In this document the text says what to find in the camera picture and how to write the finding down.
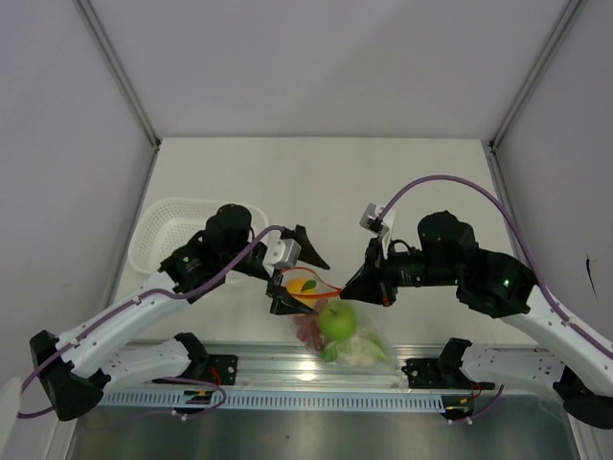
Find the red grapes bunch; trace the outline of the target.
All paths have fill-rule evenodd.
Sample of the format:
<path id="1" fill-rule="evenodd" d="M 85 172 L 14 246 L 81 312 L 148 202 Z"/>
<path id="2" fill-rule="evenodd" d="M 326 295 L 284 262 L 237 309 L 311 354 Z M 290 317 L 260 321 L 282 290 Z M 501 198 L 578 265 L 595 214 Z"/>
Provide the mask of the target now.
<path id="1" fill-rule="evenodd" d="M 292 322 L 297 338 L 310 350 L 321 352 L 324 348 L 318 316 L 316 314 L 294 315 Z"/>

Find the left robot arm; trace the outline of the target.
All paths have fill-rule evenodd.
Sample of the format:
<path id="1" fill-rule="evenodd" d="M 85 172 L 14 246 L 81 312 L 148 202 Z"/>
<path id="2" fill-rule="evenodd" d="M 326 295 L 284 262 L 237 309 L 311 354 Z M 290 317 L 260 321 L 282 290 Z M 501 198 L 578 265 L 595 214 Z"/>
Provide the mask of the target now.
<path id="1" fill-rule="evenodd" d="M 312 314 L 313 308 L 282 284 L 284 271 L 296 263 L 329 269 L 304 226 L 269 225 L 256 234 L 246 207 L 225 204 L 124 300 L 64 333 L 35 334 L 29 342 L 34 370 L 22 385 L 38 380 L 50 412 L 67 422 L 126 387 L 152 380 L 199 382 L 209 355 L 192 333 L 179 333 L 157 347 L 122 349 L 156 322 L 223 286 L 231 271 L 266 282 L 271 313 Z"/>

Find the green apple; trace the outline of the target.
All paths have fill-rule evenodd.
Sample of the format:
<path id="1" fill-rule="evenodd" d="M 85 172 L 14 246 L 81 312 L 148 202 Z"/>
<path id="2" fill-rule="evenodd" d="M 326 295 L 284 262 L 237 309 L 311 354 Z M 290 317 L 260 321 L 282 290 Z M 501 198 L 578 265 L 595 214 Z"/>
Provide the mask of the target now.
<path id="1" fill-rule="evenodd" d="M 356 333 L 358 316 L 350 302 L 335 300 L 328 302 L 322 308 L 318 323 L 325 339 L 343 341 Z"/>

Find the orange fruit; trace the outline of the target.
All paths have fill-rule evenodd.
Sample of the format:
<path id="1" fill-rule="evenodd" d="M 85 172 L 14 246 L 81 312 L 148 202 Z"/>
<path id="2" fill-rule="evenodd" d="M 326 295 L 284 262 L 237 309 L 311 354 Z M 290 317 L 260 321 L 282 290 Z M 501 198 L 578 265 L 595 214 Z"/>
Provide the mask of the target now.
<path id="1" fill-rule="evenodd" d="M 292 278 L 285 283 L 288 293 L 304 305 L 314 308 L 318 302 L 313 295 L 316 293 L 317 282 L 308 278 Z"/>

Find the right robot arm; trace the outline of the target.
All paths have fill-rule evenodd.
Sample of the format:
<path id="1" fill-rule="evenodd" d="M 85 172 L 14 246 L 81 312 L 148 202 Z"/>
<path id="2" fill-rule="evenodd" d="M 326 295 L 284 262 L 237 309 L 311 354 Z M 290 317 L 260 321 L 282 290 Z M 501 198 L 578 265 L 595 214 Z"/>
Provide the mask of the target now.
<path id="1" fill-rule="evenodd" d="M 504 350 L 451 338 L 437 358 L 411 358 L 402 371 L 417 389 L 491 390 L 497 385 L 551 398 L 575 419 L 612 427 L 611 341 L 554 309 L 534 273 L 514 257 L 479 247 L 472 227 L 447 211 L 418 224 L 420 248 L 397 251 L 370 239 L 363 265 L 341 298 L 390 307 L 400 288 L 454 287 L 471 311 L 530 336 L 530 351 Z"/>

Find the clear zip top bag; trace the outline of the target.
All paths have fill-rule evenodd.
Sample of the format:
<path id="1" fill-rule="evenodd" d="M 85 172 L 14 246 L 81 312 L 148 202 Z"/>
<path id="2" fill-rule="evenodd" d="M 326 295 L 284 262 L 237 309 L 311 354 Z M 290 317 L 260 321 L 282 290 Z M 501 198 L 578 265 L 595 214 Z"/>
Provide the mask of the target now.
<path id="1" fill-rule="evenodd" d="M 283 287 L 313 313 L 291 317 L 298 340 L 325 363 L 355 368 L 397 367 L 388 341 L 355 303 L 340 298 L 341 288 L 306 267 L 284 272 Z"/>

